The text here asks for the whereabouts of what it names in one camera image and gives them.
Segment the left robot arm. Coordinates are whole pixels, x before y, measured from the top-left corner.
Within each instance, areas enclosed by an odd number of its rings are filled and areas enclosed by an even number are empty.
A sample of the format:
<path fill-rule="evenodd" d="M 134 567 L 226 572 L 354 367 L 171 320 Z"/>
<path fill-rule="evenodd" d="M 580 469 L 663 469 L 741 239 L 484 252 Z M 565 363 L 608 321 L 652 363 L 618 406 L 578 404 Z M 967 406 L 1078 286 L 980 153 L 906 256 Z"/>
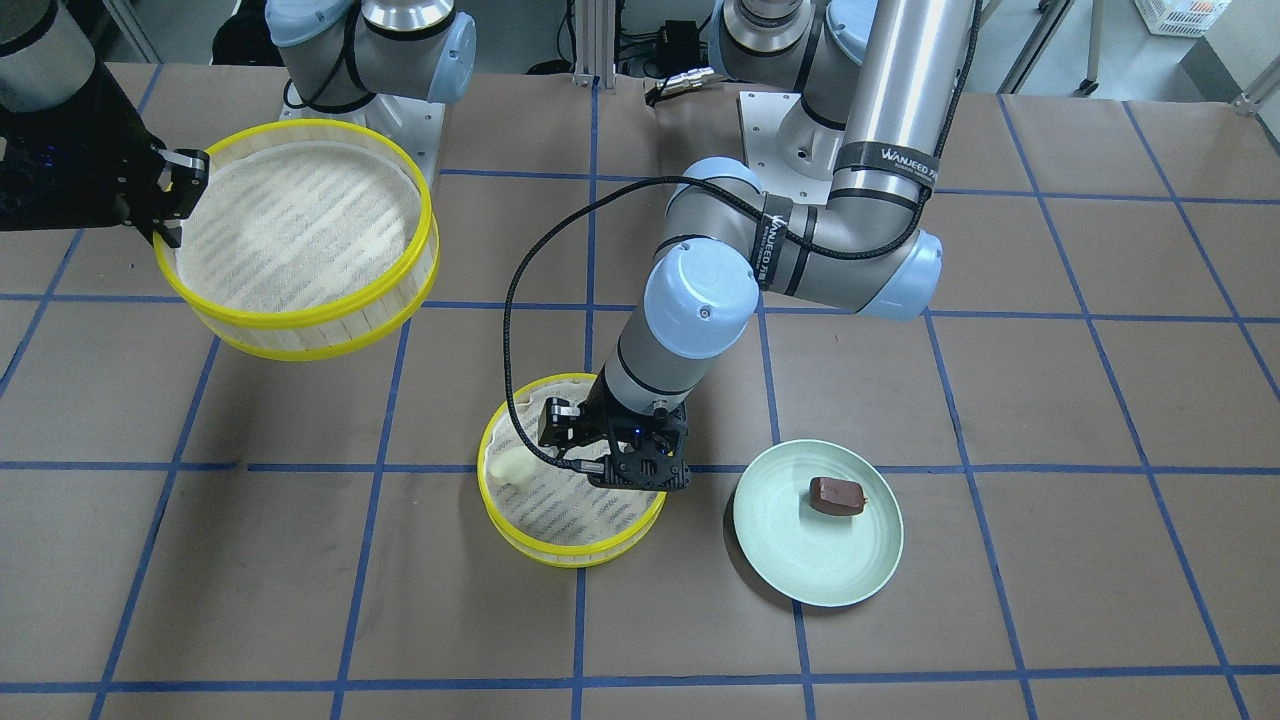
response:
<path fill-rule="evenodd" d="M 764 292 L 906 322 L 942 269 L 920 227 L 977 49 L 979 1 L 721 1 L 714 68 L 799 96 L 809 127 L 788 141 L 794 172 L 829 178 L 799 202 L 746 164 L 707 158 L 672 184 L 643 296 L 584 401 L 548 398 L 535 464 L 605 489 L 682 489 L 685 402 L 741 337 Z"/>

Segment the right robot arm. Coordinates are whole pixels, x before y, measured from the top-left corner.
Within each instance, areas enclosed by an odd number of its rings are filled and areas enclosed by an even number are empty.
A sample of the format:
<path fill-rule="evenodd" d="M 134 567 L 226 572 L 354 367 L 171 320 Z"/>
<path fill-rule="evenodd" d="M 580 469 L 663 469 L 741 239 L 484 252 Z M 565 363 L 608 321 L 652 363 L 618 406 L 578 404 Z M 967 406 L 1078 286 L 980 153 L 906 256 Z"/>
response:
<path fill-rule="evenodd" d="M 328 115 L 380 96 L 451 104 L 474 72 L 474 19 L 452 1 L 269 1 L 297 102 Z M 59 1 L 3 4 L 4 231 L 131 225 L 180 246 L 211 158 L 145 126 Z"/>

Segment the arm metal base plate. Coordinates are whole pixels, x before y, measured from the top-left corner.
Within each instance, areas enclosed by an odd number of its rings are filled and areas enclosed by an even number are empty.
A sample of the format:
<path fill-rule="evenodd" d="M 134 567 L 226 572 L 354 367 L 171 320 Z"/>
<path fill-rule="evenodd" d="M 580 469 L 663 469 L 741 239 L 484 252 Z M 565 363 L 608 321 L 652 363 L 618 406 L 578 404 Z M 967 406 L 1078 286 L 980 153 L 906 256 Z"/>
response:
<path fill-rule="evenodd" d="M 438 154 L 448 109 L 448 105 L 440 102 L 380 94 L 351 113 L 330 114 L 283 105 L 279 119 L 343 120 L 378 132 L 410 155 L 421 170 L 428 187 L 434 191 L 438 178 Z"/>
<path fill-rule="evenodd" d="M 846 224 L 900 222 L 928 199 L 937 161 L 911 118 L 910 92 L 864 79 L 840 123 L 817 95 L 745 92 L 748 163 L 765 191 Z"/>

